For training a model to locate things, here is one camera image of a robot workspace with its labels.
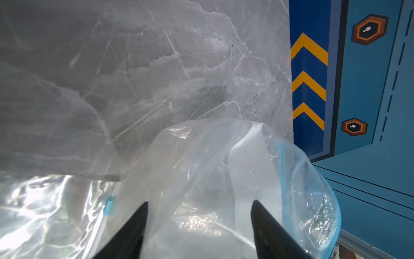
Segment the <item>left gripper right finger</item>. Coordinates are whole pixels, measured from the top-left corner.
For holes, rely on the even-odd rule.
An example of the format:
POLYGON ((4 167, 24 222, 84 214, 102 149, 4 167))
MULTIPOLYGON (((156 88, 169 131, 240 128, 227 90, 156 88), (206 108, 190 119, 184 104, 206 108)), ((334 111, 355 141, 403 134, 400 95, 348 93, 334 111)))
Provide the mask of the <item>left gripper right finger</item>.
POLYGON ((311 258, 258 200, 252 204, 251 221, 259 259, 311 258))

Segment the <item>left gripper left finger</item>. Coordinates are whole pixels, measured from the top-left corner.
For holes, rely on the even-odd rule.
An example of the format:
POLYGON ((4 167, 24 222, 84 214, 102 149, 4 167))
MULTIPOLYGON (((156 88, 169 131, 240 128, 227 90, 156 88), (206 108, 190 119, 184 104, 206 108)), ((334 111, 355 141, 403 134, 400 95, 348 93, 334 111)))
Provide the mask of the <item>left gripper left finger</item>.
POLYGON ((138 259, 148 218, 148 202, 130 217, 93 259, 138 259))

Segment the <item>bagged banana bunch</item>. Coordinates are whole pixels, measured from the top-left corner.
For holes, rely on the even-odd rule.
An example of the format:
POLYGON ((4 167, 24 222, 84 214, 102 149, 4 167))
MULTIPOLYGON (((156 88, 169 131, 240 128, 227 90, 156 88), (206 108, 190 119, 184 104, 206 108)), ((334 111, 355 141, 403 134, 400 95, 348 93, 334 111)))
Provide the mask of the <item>bagged banana bunch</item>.
POLYGON ((120 186, 108 177, 2 172, 1 258, 92 258, 120 186))
POLYGON ((114 236, 147 202, 143 259, 255 259, 254 201, 312 258, 330 257, 341 211, 326 179, 268 125, 233 118, 163 129, 114 199, 107 229, 114 236))

